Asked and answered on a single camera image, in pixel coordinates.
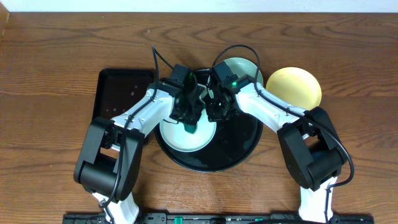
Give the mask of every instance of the robotic arm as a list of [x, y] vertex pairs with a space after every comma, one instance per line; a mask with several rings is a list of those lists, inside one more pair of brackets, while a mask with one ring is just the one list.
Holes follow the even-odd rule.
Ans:
[[[346, 158], [335, 142], [322, 134], [321, 130], [259, 97], [255, 85], [274, 103], [322, 123], [337, 136], [326, 112], [321, 108], [306, 111], [292, 106], [269, 93], [252, 77], [246, 75], [238, 78], [224, 62], [208, 70], [205, 80], [205, 85], [198, 84], [191, 70], [176, 65], [170, 78], [161, 80], [158, 85], [151, 84], [145, 97], [131, 109], [112, 120], [96, 118], [91, 122], [76, 165], [74, 179], [102, 202], [111, 196], [117, 175], [121, 176], [116, 194], [105, 209], [107, 221], [132, 224], [138, 216], [139, 209], [134, 203], [131, 191], [138, 176], [144, 138], [163, 119], [171, 118], [195, 125], [205, 107], [209, 121], [229, 119], [236, 112], [248, 113], [275, 131], [286, 166], [301, 186], [300, 216], [304, 220], [324, 223], [324, 189], [336, 182]], [[154, 93], [153, 100], [141, 108], [127, 124], [123, 158], [114, 159], [102, 154], [101, 147], [119, 150], [127, 117], [151, 100]], [[318, 142], [308, 147], [304, 139], [310, 136], [318, 136]], [[120, 160], [123, 162], [118, 174]], [[331, 194], [328, 200], [328, 219], [333, 216], [330, 199]]]

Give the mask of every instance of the wooden surface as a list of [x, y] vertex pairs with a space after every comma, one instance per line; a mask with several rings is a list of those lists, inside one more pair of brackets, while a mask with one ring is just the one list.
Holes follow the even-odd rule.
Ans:
[[6, 28], [6, 23], [8, 21], [8, 16], [10, 13], [0, 2], [0, 43], [2, 36], [4, 34], [4, 29]]
[[[103, 68], [154, 68], [150, 45], [172, 64], [209, 67], [248, 44], [262, 73], [308, 70], [351, 153], [356, 175], [333, 192], [340, 213], [398, 222], [398, 14], [12, 13], [0, 45], [0, 223], [60, 223], [98, 212], [72, 173]], [[234, 50], [226, 57], [246, 57]], [[160, 74], [170, 70], [160, 63]], [[348, 176], [344, 166], [339, 180]], [[172, 162], [154, 137], [144, 148], [136, 203], [183, 213], [296, 211], [298, 185], [269, 129], [251, 156], [219, 173]]]

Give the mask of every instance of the black round tray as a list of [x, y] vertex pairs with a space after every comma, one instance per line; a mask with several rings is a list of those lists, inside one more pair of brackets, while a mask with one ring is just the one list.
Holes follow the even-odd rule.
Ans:
[[203, 149], [180, 152], [162, 138], [159, 125], [155, 137], [163, 151], [181, 166], [200, 172], [218, 172], [238, 165], [254, 150], [262, 133], [262, 122], [249, 114], [234, 115], [217, 123], [213, 139]]

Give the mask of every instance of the white backdrop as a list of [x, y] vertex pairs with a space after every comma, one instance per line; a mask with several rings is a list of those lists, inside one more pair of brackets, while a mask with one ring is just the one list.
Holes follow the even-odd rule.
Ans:
[[0, 0], [10, 12], [398, 12], [398, 0]]

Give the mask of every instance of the yellow plate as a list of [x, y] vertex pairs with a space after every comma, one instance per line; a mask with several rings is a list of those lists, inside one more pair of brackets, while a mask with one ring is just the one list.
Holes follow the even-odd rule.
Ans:
[[301, 68], [281, 68], [269, 77], [266, 90], [275, 96], [307, 110], [319, 106], [322, 98], [317, 79]]

